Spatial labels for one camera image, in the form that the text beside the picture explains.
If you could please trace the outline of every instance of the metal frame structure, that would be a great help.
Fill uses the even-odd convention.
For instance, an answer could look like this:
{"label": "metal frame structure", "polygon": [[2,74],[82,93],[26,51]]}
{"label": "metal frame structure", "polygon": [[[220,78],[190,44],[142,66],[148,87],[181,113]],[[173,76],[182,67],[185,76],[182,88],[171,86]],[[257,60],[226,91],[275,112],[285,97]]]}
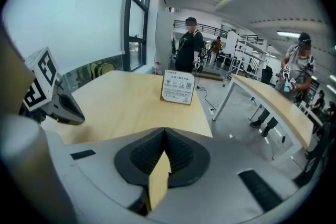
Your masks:
{"label": "metal frame structure", "polygon": [[[255,45],[253,45],[250,41],[248,41],[247,37],[248,36],[245,36],[243,40],[239,40],[239,38],[237,38],[236,46],[235,46],[235,52],[234,52],[234,54],[232,56],[231,64],[230,64],[230,67],[229,67],[229,70],[228,70],[228,73],[226,75],[225,80],[227,80],[227,78],[231,78],[230,73],[232,73],[232,71],[234,71],[234,70],[236,70],[236,74],[238,74],[238,72],[241,70],[243,72],[246,72],[246,73],[252,75],[253,77],[257,77],[257,78],[261,79],[261,77],[259,77],[256,73],[247,72],[244,69],[240,68],[240,65],[242,63],[246,63],[248,65],[252,65],[251,63],[243,61],[244,55],[248,55],[250,57],[253,57],[253,58],[259,60],[259,66],[254,66],[256,68],[256,71],[261,67],[260,65],[261,65],[262,62],[267,62],[267,59],[262,60],[261,58],[258,58],[256,56],[254,56],[253,54],[248,54],[248,53],[245,52],[245,48],[246,48],[246,46],[248,46],[248,47],[252,47],[252,49],[257,50],[258,52],[260,52],[262,54],[266,54],[267,55],[267,53],[265,51],[260,50]],[[239,42],[244,42],[241,48],[237,47]],[[237,51],[241,52],[240,59],[235,59],[235,54],[236,54]]]}

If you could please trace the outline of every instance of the person in gray shirt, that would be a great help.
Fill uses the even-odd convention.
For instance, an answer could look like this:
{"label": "person in gray shirt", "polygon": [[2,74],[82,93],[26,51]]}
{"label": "person in gray shirt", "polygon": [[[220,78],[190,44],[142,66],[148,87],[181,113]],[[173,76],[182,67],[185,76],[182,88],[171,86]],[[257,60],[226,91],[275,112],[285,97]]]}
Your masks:
{"label": "person in gray shirt", "polygon": [[[280,78],[275,86],[275,89],[280,92],[288,100],[292,101],[298,91],[309,88],[311,76],[314,74],[314,57],[311,54],[311,39],[307,33],[301,33],[298,45],[292,45],[287,50],[286,56],[281,62],[282,70]],[[289,78],[295,79],[295,83],[288,83],[289,81],[283,76],[283,72],[289,70]],[[253,128],[260,128],[261,124],[268,117],[269,112],[264,109],[258,120],[251,122],[250,126]],[[263,137],[268,135],[270,129],[273,129],[278,124],[277,120],[272,118],[268,123]]]}

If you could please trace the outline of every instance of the cardboard piece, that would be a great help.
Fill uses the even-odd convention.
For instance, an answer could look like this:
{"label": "cardboard piece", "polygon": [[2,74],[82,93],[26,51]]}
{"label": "cardboard piece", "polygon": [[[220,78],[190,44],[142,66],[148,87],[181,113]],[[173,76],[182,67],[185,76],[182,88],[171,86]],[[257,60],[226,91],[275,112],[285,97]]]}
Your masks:
{"label": "cardboard piece", "polygon": [[34,74],[25,66],[21,55],[13,46],[3,25],[0,29],[0,57],[3,64],[0,72],[0,102],[2,112],[18,114],[23,98],[33,82]]}

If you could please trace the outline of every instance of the black rubber pad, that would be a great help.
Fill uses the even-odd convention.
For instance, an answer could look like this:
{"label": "black rubber pad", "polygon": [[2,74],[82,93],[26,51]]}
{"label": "black rubber pad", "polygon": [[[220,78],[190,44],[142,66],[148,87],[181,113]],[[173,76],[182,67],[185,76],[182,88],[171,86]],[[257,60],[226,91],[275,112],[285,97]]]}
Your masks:
{"label": "black rubber pad", "polygon": [[193,184],[210,164],[210,154],[204,146],[170,128],[159,128],[120,149],[114,165],[128,183],[148,189],[149,175],[163,151],[171,166],[168,188]]}
{"label": "black rubber pad", "polygon": [[93,150],[87,150],[87,151],[81,151],[81,152],[72,153],[71,157],[74,160],[77,160],[77,159],[82,159],[82,158],[85,158],[85,157],[92,156],[94,154],[95,154],[95,152]]}
{"label": "black rubber pad", "polygon": [[280,196],[254,170],[241,172],[238,176],[265,212],[282,203]]}

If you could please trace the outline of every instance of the ceiling light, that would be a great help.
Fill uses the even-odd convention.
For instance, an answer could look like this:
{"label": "ceiling light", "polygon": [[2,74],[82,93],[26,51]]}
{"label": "ceiling light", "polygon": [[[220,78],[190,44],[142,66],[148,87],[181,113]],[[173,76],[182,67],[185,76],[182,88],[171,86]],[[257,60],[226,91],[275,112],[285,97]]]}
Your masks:
{"label": "ceiling light", "polygon": [[327,88],[328,88],[330,91],[332,91],[334,94],[336,94],[336,90],[335,90],[333,87],[331,87],[329,84],[327,85]]}
{"label": "ceiling light", "polygon": [[300,33],[294,33],[294,32],[285,32],[285,31],[278,31],[279,36],[284,36],[284,37],[295,37],[299,38]]}
{"label": "ceiling light", "polygon": [[334,82],[336,82],[336,77],[334,75],[330,75],[329,77],[331,80],[333,80]]}
{"label": "ceiling light", "polygon": [[276,58],[274,55],[266,54],[266,56],[271,56],[272,58]]}

